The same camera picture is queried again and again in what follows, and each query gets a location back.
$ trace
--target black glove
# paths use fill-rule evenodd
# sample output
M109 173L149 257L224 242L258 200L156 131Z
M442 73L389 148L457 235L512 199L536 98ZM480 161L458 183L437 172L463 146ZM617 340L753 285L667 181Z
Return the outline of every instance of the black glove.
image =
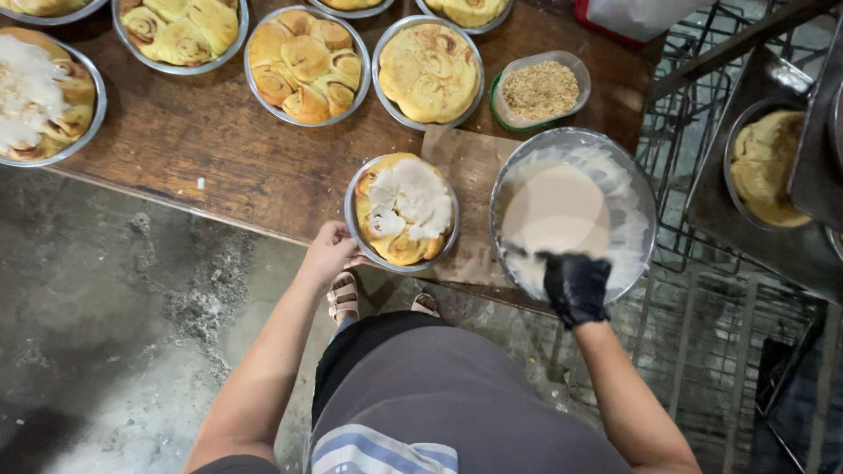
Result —
M545 291L550 307L566 327L609 319L603 300L611 263L591 260L583 254L538 252L536 256L547 262Z

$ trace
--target gray shirt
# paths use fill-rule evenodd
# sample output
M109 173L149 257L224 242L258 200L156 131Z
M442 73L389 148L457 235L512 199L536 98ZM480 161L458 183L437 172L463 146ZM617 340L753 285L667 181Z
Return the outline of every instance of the gray shirt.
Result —
M325 406L310 450L349 424L453 448L460 473L631 471L602 434L542 402L498 346L451 327L404 332L361 360Z

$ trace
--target person's hand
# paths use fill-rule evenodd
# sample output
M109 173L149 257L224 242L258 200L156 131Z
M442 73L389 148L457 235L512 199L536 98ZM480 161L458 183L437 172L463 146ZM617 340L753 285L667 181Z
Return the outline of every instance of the person's hand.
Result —
M539 252L536 256L547 263L545 291L550 307L565 326L609 319L603 300L612 271L610 263L603 259L594 261L583 254Z
M328 221L322 224L319 234L310 244L296 279L327 291L343 269L364 261L366 257L360 255L357 242L348 234L346 225L340 221Z

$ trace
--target chopped nuts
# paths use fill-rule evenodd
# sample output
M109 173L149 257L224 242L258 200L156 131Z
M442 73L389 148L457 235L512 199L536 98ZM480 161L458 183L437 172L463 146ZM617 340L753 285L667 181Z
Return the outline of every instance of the chopped nuts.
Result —
M503 98L515 114L527 120L541 120L564 114L579 96L577 78L567 66L545 61L503 78Z

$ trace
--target foot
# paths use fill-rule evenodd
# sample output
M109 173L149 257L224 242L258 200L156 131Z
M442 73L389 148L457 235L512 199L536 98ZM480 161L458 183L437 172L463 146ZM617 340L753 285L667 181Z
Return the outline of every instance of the foot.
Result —
M346 318L360 320L360 313L357 310L357 281L354 275L343 272L334 278L328 292L328 302L330 303L328 314L334 318L338 326Z
M419 293L413 299L413 305L410 307L410 310L419 311L420 313L431 315L434 318L442 317L436 311L436 300L433 299L433 296L427 293Z

